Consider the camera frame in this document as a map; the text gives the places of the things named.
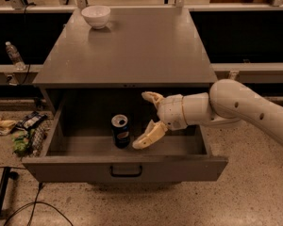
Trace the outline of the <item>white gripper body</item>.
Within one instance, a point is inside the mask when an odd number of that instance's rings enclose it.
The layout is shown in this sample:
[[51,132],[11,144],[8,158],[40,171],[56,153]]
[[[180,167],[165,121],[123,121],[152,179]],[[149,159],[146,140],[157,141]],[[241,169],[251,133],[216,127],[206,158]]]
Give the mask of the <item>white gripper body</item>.
[[178,94],[163,98],[158,105],[158,117],[169,130],[185,129],[188,124],[184,118],[183,96]]

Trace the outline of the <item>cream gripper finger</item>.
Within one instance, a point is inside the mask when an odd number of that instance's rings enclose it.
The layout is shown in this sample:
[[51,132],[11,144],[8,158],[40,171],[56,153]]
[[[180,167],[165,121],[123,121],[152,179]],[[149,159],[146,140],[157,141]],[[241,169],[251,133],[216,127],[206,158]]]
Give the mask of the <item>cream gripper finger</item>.
[[158,108],[159,103],[164,99],[161,94],[153,91],[145,91],[141,96],[145,101],[152,103],[155,108]]
[[145,149],[163,138],[168,127],[162,122],[150,120],[144,133],[133,141],[132,147],[136,150]]

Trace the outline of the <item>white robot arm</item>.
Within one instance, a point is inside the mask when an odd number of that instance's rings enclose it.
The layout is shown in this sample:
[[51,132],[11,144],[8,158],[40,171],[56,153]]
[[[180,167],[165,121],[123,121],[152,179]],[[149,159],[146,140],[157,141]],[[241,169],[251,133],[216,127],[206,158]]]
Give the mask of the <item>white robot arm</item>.
[[158,121],[150,121],[144,133],[133,142],[137,150],[147,148],[171,130],[190,125],[221,127],[247,121],[283,146],[283,106],[261,97],[232,79],[215,82],[208,92],[164,97],[146,91],[142,98],[152,103]]

